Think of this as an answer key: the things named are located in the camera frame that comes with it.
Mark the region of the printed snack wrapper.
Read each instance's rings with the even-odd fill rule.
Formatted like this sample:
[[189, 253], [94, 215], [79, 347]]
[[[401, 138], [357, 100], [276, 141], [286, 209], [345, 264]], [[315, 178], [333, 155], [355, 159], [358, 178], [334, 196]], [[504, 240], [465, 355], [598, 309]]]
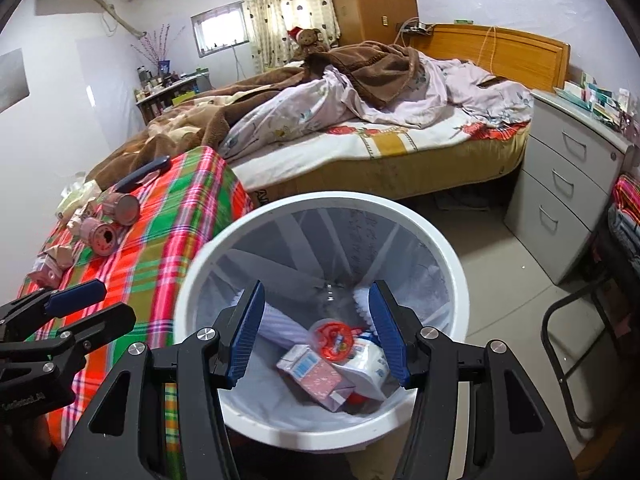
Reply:
[[87, 236], [100, 224], [100, 212], [101, 208], [96, 200], [88, 200], [72, 214], [66, 224], [67, 229], [73, 236]]

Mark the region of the small window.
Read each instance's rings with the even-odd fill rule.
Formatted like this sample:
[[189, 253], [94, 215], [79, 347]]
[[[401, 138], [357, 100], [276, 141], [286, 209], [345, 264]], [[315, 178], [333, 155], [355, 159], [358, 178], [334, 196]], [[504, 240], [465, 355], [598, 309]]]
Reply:
[[241, 1], [196, 14], [191, 23], [200, 58], [248, 41]]

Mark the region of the white floral duvet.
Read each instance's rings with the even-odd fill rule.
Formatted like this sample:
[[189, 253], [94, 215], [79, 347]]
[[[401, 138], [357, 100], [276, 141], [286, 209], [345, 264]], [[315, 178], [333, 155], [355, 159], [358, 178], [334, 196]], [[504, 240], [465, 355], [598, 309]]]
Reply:
[[527, 122], [533, 99], [522, 84], [509, 79], [485, 88], [490, 73], [471, 62], [439, 61], [419, 55], [408, 88], [388, 104], [364, 100], [336, 67], [321, 78], [286, 88], [244, 115], [221, 142], [218, 153], [235, 159], [268, 144], [293, 141], [352, 118], [371, 124], [424, 129], [436, 124], [448, 107], [463, 110], [489, 127]]

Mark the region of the brown fleece blanket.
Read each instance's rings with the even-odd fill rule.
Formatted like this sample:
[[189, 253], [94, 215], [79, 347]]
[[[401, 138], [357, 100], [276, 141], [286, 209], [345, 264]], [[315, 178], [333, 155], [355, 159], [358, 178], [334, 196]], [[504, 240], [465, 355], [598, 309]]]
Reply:
[[268, 70], [173, 107], [97, 164], [86, 179], [106, 190], [154, 158], [175, 157], [201, 145], [220, 152], [231, 128], [249, 112], [288, 88], [320, 80], [326, 66], [346, 76], [358, 96], [380, 110], [407, 90], [420, 62], [416, 49], [377, 41], [311, 53], [302, 66]]

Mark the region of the beige paper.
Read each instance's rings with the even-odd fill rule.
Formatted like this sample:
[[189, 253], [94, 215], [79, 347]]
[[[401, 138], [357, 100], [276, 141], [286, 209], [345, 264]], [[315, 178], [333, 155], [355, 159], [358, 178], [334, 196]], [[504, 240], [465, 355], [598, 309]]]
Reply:
[[47, 248], [44, 253], [55, 262], [62, 270], [66, 271], [74, 264], [74, 248], [70, 245], [54, 245]]

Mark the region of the red drink can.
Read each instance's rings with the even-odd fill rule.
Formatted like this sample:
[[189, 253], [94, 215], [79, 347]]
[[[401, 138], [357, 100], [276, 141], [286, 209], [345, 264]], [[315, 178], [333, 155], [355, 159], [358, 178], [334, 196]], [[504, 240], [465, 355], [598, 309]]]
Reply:
[[111, 255], [117, 246], [118, 224], [98, 218], [87, 218], [80, 225], [80, 238], [98, 256]]

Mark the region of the wooden headboard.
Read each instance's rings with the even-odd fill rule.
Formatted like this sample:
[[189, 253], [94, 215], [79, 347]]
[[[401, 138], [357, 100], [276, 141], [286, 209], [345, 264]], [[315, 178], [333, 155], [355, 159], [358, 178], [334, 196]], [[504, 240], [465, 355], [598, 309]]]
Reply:
[[495, 26], [434, 24], [425, 34], [410, 34], [408, 45], [438, 60], [472, 62], [534, 90], [561, 87], [570, 64], [569, 44]]

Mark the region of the green tissue pack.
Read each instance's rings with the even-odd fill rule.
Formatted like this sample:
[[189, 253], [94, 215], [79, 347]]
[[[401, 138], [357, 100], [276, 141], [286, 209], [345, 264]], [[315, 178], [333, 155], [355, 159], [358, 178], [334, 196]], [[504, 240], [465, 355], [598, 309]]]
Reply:
[[97, 198], [102, 193], [95, 180], [76, 181], [64, 188], [62, 200], [55, 209], [55, 218], [58, 221], [68, 221], [77, 209], [84, 208], [89, 200]]

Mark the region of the cluttered shelf unit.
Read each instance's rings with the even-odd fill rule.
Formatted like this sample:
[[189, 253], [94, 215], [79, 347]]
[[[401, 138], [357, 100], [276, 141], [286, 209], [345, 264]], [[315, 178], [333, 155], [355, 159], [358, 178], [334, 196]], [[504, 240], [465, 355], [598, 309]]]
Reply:
[[150, 90], [137, 90], [134, 92], [134, 99], [143, 122], [149, 125], [165, 110], [170, 110], [211, 88], [209, 70], [199, 68], [194, 73], [184, 75], [177, 80], [169, 78], [159, 86], [151, 87]]

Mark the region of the mattress with floral sheet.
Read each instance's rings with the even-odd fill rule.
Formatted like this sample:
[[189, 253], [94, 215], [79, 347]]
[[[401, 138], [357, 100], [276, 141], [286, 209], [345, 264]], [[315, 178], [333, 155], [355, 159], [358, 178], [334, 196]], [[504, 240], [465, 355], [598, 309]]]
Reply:
[[496, 129], [460, 117], [424, 130], [343, 122], [262, 148], [231, 169], [261, 205], [319, 191], [401, 200], [510, 174], [528, 134], [527, 122]]

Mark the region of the purple milk carton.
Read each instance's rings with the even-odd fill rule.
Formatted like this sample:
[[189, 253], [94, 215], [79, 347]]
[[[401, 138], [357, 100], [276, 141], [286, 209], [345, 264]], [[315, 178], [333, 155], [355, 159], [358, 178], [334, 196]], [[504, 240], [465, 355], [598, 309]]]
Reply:
[[62, 281], [62, 270], [51, 256], [41, 254], [27, 277], [39, 287], [57, 289]]

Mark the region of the black metal chair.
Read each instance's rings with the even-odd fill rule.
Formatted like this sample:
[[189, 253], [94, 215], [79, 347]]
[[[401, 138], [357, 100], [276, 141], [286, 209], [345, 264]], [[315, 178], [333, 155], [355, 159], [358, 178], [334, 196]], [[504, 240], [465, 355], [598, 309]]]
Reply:
[[639, 274], [623, 246], [599, 234], [560, 291], [542, 316], [540, 340], [580, 436], [609, 422], [636, 384]]

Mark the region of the red white packet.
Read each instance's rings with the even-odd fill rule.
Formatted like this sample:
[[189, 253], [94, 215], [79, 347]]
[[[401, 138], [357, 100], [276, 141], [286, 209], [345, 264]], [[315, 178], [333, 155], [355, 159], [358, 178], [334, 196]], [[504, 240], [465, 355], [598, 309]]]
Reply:
[[355, 392], [355, 385], [308, 344], [296, 344], [288, 350], [277, 362], [277, 369], [332, 413], [338, 411]]

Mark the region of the white mesh trash bin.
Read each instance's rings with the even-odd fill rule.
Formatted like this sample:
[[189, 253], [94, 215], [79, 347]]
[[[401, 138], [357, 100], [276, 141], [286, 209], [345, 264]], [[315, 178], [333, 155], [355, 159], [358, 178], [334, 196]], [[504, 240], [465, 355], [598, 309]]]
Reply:
[[[223, 229], [196, 254], [177, 299], [174, 338], [212, 325], [247, 286], [301, 326], [337, 318], [363, 326], [357, 308], [384, 281], [398, 304], [449, 338], [465, 338], [470, 297], [454, 248], [398, 203], [355, 192], [277, 200]], [[304, 452], [350, 451], [410, 419], [416, 395], [388, 380], [384, 399], [330, 412], [277, 370], [282, 349], [259, 337], [239, 385], [220, 397], [227, 426], [258, 442]]]

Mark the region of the grey drawer cabinet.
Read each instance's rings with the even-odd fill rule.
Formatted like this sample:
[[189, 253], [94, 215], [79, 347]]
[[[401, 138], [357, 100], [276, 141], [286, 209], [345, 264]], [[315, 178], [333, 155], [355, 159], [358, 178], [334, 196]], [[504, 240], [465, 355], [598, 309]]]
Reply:
[[634, 146], [555, 93], [532, 96], [524, 160], [504, 223], [560, 284], [590, 245]]

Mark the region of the dark blue glasses case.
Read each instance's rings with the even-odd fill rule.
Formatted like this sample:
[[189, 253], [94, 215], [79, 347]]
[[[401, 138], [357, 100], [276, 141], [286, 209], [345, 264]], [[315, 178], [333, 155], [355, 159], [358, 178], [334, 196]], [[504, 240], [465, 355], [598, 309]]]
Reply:
[[145, 182], [164, 174], [171, 167], [171, 158], [163, 156], [152, 160], [148, 164], [134, 170], [129, 176], [118, 181], [113, 188], [116, 193], [131, 193], [144, 185]]

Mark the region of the crushed clear plastic bottle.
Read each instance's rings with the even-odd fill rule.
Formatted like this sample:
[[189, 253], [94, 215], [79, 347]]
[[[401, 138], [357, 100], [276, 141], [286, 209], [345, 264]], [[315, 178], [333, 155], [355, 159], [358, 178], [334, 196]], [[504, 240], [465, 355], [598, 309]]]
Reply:
[[315, 322], [308, 334], [309, 345], [320, 358], [330, 363], [343, 363], [352, 353], [355, 340], [362, 334], [362, 329], [352, 328], [334, 318], [324, 318]]

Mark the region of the brown teddy bear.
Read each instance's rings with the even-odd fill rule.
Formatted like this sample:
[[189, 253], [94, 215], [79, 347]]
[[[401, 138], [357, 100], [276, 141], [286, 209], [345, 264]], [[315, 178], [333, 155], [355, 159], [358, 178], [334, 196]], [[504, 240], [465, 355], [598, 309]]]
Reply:
[[305, 61], [308, 55], [328, 52], [329, 47], [323, 40], [322, 31], [318, 28], [301, 28], [295, 26], [288, 31], [295, 48], [291, 61]]

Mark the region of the cartoon face can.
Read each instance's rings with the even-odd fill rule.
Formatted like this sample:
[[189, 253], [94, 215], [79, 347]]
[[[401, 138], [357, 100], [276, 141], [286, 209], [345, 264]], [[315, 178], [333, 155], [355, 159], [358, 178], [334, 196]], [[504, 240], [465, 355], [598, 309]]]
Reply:
[[114, 192], [102, 200], [102, 211], [121, 226], [132, 226], [140, 218], [140, 203], [136, 196]]

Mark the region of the silver wall poster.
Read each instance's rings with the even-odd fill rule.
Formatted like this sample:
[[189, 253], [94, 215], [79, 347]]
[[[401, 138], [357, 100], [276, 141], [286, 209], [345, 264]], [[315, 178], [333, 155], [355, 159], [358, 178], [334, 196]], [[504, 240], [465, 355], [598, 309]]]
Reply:
[[0, 112], [29, 96], [24, 56], [15, 49], [0, 56]]

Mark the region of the dried branch vase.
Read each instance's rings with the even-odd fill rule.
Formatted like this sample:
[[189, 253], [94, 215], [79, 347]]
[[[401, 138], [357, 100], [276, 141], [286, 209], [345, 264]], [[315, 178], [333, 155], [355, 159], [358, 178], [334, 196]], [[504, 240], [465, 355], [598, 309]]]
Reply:
[[137, 34], [137, 44], [132, 47], [156, 69], [158, 76], [166, 77], [170, 72], [168, 44], [171, 24], [161, 24], [160, 29]]

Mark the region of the patterned curtain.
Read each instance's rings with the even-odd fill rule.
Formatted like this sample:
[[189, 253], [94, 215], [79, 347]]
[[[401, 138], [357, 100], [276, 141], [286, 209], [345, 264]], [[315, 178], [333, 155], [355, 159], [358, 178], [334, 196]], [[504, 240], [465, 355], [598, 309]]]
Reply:
[[252, 59], [259, 73], [285, 65], [294, 55], [288, 33], [296, 27], [316, 28], [328, 46], [335, 46], [341, 29], [333, 0], [241, 0]]

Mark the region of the plaid red green cloth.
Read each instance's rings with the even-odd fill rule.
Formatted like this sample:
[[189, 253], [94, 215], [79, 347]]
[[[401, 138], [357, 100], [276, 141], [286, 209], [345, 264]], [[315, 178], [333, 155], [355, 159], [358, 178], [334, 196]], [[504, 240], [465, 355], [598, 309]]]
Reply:
[[54, 412], [52, 434], [66, 438], [99, 385], [107, 380], [102, 420], [125, 426], [130, 396], [140, 390], [139, 372], [113, 374], [117, 363], [143, 365], [149, 356], [129, 354], [129, 347], [143, 342], [149, 349], [171, 344], [178, 291], [195, 254], [248, 208], [248, 198], [230, 168], [211, 148], [194, 148], [172, 160], [157, 179], [142, 185], [134, 196], [140, 202], [139, 220], [122, 231], [114, 254], [95, 255], [81, 243], [73, 248], [78, 258], [63, 276], [70, 287], [97, 278], [106, 287], [99, 304], [44, 324], [35, 339], [47, 339], [61, 328], [112, 304], [128, 304], [136, 315], [131, 333], [88, 355], [86, 367], [76, 376], [75, 401]]

